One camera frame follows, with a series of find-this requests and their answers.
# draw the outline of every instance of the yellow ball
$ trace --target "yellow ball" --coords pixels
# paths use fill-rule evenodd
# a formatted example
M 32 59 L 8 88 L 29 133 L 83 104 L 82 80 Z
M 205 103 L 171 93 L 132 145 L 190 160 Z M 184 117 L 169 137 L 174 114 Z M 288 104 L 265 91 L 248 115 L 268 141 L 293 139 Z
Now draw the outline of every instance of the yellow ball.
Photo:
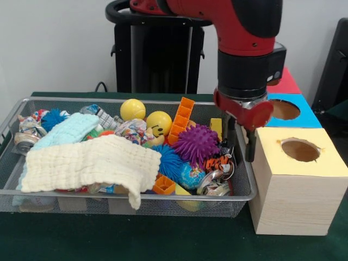
M 123 102 L 120 109 L 121 118 L 124 121 L 130 121 L 133 119 L 144 119 L 146 115 L 146 109 L 144 104 L 137 99 L 129 99 Z
M 172 127 L 172 119 L 164 111 L 155 111 L 147 117 L 147 128 L 152 128 L 153 135 L 158 137 L 160 135 L 167 136 Z

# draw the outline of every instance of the wire basket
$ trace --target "wire basket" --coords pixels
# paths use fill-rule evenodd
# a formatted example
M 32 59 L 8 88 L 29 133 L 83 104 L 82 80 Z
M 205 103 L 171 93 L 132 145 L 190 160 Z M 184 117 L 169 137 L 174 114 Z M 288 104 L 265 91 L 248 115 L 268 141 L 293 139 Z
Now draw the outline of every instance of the wire basket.
M 124 100 L 30 97 L 19 101 L 0 126 L 0 212 L 162 215 L 162 216 L 211 216 L 236 217 L 244 204 L 257 192 L 250 163 L 244 161 L 245 143 L 239 127 L 238 143 L 234 153 L 237 168 L 232 176 L 233 196 L 179 196 L 141 195 L 141 207 L 130 207 L 128 197 L 115 194 L 86 194 L 73 192 L 22 193 L 16 190 L 22 173 L 25 156 L 15 153 L 14 134 L 18 131 L 17 115 L 29 116 L 39 109 L 59 108 L 69 113 L 78 112 L 83 106 L 97 104 L 111 116 L 119 115 Z M 146 113 L 162 110 L 175 117 L 179 102 L 143 101 Z M 223 113 L 213 103 L 196 102 L 191 119 L 209 125 L 211 118 L 222 118 Z M 13 199 L 22 199 L 20 206 Z

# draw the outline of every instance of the wooden box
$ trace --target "wooden box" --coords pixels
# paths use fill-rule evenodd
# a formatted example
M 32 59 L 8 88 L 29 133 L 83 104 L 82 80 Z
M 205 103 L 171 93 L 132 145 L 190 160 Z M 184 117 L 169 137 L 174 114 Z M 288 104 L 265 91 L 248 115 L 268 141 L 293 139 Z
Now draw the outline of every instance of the wooden box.
M 249 202 L 257 234 L 326 235 L 348 169 L 322 128 L 259 128 Z

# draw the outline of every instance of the green tablecloth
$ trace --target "green tablecloth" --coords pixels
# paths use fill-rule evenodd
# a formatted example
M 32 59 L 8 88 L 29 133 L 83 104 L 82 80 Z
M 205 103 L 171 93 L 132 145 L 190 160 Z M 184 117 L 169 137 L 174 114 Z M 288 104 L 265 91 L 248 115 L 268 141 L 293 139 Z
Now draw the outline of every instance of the green tablecloth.
M 129 98 L 35 92 L 34 96 Z M 179 95 L 133 95 L 180 100 Z M 211 95 L 190 95 L 211 101 Z M 326 237 L 255 235 L 246 205 L 235 219 L 0 213 L 1 260 L 348 260 L 348 201 Z

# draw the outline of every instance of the white wall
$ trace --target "white wall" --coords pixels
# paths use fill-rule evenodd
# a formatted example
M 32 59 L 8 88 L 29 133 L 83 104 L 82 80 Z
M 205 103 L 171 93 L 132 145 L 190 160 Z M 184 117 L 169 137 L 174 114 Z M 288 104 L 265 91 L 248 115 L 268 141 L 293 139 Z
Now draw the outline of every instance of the white wall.
M 347 0 L 283 0 L 277 41 L 288 49 L 285 65 L 309 103 L 313 102 L 337 22 L 342 17 L 348 17 Z M 214 28 L 206 28 L 200 93 L 211 93 L 217 84 L 216 41 Z
M 116 90 L 109 2 L 0 1 L 0 122 L 33 91 L 94 91 L 101 80 Z
M 33 91 L 92 91 L 98 81 L 116 90 L 114 25 L 104 15 L 111 0 L 0 1 L 0 122 L 10 107 Z M 284 0 L 277 40 L 303 94 L 315 95 L 338 20 L 347 0 Z M 206 28 L 206 59 L 199 93 L 217 84 L 217 40 Z

